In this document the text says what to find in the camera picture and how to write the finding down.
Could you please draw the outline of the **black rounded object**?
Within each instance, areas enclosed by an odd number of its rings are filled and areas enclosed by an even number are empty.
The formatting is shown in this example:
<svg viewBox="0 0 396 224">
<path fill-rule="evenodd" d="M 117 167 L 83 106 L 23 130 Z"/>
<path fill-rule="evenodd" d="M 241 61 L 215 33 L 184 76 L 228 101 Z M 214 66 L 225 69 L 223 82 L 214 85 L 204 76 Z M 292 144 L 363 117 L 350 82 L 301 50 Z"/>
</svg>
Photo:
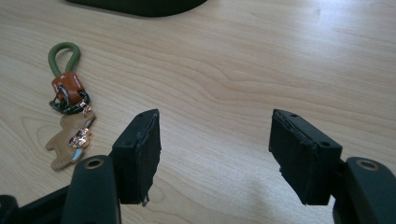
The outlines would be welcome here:
<svg viewBox="0 0 396 224">
<path fill-rule="evenodd" d="M 207 0 L 67 0 L 88 7 L 158 18 L 180 14 L 194 9 Z"/>
</svg>

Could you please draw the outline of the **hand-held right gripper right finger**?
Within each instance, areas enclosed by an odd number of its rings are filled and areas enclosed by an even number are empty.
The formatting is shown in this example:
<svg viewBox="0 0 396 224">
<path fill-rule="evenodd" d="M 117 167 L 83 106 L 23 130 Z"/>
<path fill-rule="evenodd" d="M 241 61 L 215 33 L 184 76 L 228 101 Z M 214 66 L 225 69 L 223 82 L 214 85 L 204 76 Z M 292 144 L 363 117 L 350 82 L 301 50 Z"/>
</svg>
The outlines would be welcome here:
<svg viewBox="0 0 396 224">
<path fill-rule="evenodd" d="M 302 204 L 326 205 L 342 147 L 301 116 L 275 109 L 269 151 Z"/>
</svg>

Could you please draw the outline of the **green loop keychain with charm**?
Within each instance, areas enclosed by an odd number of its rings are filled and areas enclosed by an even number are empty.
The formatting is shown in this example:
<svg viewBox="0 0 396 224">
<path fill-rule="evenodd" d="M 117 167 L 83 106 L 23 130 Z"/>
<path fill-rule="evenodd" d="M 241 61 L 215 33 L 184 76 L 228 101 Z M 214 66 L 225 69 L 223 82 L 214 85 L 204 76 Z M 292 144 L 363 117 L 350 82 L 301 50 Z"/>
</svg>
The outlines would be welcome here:
<svg viewBox="0 0 396 224">
<path fill-rule="evenodd" d="M 72 54 L 62 72 L 56 56 L 65 49 L 70 49 Z M 90 144 L 90 126 L 96 118 L 90 107 L 91 98 L 74 71 L 80 55 L 79 47 L 71 42 L 55 45 L 48 55 L 49 68 L 55 76 L 51 82 L 55 97 L 49 106 L 62 115 L 62 129 L 45 145 L 46 150 L 56 153 L 56 158 L 50 165 L 54 171 L 79 161 L 84 149 Z"/>
</svg>

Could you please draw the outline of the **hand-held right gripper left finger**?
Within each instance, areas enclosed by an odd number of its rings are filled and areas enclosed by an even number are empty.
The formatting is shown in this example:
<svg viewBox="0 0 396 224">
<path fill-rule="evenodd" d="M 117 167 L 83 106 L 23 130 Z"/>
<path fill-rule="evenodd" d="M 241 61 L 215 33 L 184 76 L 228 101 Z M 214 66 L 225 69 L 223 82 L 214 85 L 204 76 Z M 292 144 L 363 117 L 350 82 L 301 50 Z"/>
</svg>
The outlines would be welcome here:
<svg viewBox="0 0 396 224">
<path fill-rule="evenodd" d="M 161 155 L 160 112 L 151 109 L 134 117 L 112 146 L 117 193 L 122 204 L 149 202 Z"/>
</svg>

